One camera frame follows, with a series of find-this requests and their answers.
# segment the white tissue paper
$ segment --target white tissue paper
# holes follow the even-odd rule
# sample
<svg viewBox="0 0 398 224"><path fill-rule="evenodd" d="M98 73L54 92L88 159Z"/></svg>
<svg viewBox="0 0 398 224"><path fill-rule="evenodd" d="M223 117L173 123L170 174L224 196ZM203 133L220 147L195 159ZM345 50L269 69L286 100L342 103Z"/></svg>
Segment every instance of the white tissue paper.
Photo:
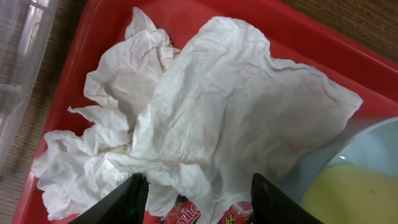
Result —
<svg viewBox="0 0 398 224"><path fill-rule="evenodd" d="M85 96L100 106L70 110L95 125L82 137L45 135L32 170L50 219L84 212L142 172L152 215L181 194L201 212L197 223L216 223L250 201L253 173L277 184L362 103L317 69L272 58L264 35L239 19L210 19L178 55L134 8L126 38L87 76Z"/></svg>

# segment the yellow-green object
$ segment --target yellow-green object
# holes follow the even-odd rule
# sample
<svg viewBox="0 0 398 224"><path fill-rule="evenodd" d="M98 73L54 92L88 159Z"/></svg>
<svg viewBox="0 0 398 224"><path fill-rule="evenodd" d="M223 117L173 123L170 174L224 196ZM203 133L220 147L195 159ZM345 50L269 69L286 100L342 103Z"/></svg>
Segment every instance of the yellow-green object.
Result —
<svg viewBox="0 0 398 224"><path fill-rule="evenodd" d="M398 179L351 164L332 166L310 187L304 209L326 224L396 224Z"/></svg>

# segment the red plastic tray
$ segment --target red plastic tray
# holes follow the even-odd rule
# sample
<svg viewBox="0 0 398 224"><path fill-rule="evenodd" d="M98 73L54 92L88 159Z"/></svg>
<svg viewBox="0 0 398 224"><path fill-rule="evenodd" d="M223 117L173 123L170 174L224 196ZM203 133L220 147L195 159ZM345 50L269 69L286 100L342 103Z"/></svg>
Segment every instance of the red plastic tray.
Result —
<svg viewBox="0 0 398 224"><path fill-rule="evenodd" d="M68 129L82 134L90 126L83 117L68 113L67 108L94 104L83 96L86 74L96 69L107 49L123 40L133 6L140 7L157 27L165 29L180 49L212 16L244 19L270 39L273 57L313 65L361 95L364 103L355 116L398 115L397 65L279 1L88 0L43 133ZM42 137L35 158L45 150ZM36 184L30 172L13 223L66 223L47 220L42 192Z"/></svg>

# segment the brown wooden surface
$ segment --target brown wooden surface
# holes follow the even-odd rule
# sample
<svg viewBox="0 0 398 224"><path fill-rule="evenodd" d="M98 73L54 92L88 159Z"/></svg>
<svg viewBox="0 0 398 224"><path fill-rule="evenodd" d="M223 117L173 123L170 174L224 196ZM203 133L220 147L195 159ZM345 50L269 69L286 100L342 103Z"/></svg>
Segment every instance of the brown wooden surface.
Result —
<svg viewBox="0 0 398 224"><path fill-rule="evenodd" d="M398 0L282 0L389 60L398 62ZM24 119L0 171L0 223L10 223L52 104L85 0L60 0Z"/></svg>

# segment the table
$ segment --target table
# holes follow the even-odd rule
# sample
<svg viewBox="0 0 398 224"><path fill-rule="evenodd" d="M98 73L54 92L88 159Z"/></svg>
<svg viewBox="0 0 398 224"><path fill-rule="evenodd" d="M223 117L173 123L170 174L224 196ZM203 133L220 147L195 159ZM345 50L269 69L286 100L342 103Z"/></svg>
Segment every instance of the table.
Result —
<svg viewBox="0 0 398 224"><path fill-rule="evenodd" d="M398 63L397 0L281 0ZM27 110L0 171L0 224L12 222L86 0L59 0Z"/></svg>

